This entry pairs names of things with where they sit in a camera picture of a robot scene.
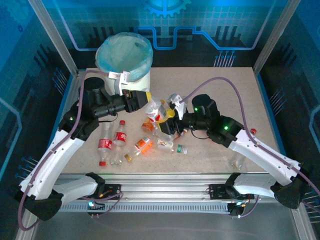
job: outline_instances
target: blue plastic bag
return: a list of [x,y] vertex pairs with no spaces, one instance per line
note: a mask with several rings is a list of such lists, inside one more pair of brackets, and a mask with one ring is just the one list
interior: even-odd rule
[[129,82],[143,78],[150,70],[154,52],[150,41],[140,34],[121,32],[108,37],[96,55],[103,72],[130,72]]

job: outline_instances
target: speckled work surface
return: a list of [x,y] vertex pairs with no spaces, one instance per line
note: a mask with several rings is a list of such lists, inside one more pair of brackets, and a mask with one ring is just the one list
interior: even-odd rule
[[[230,79],[238,88],[244,104],[245,115],[249,128],[257,129],[257,137],[272,148],[276,148],[276,142],[272,133],[267,113],[258,88],[253,70],[250,67],[163,67],[152,68],[150,73],[152,95],[161,99],[167,99],[172,93],[186,96],[197,86],[212,77],[225,77]],[[203,87],[198,94],[208,94],[217,102],[221,115],[229,116],[243,123],[237,96],[232,87],[222,80],[211,82]],[[188,109],[192,110],[191,99],[188,101]],[[120,120],[126,121],[127,144],[129,148],[144,133],[141,124],[146,118],[145,109],[133,113],[120,112],[115,125]],[[150,150],[146,155],[135,161],[124,162],[121,167],[99,166],[98,141],[101,128],[98,127],[72,156],[63,170],[64,174],[84,174],[95,172],[103,173],[231,173],[229,159],[234,152],[212,142],[210,139],[199,140],[190,132],[186,136],[176,140],[178,144],[188,147],[187,155],[163,154],[156,150]],[[204,132],[196,131],[198,137],[205,137]],[[264,172],[262,168],[246,159],[244,172]]]

